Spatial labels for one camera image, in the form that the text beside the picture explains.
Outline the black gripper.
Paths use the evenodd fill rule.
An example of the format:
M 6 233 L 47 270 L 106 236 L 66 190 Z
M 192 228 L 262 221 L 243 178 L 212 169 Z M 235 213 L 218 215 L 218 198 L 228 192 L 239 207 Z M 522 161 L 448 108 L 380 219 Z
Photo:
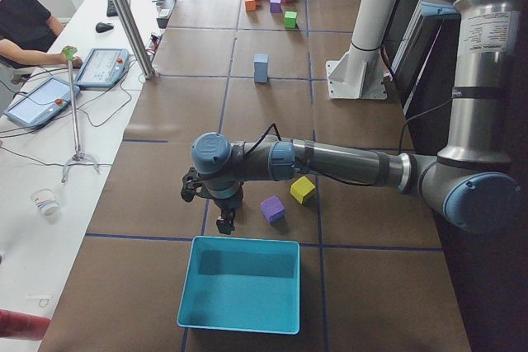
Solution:
M 243 202 L 243 187 L 239 186 L 237 191 L 228 198 L 214 199 L 214 203 L 221 210 L 221 217 L 217 218 L 216 226 L 219 233 L 229 234 L 235 230 L 234 219 L 237 209 Z

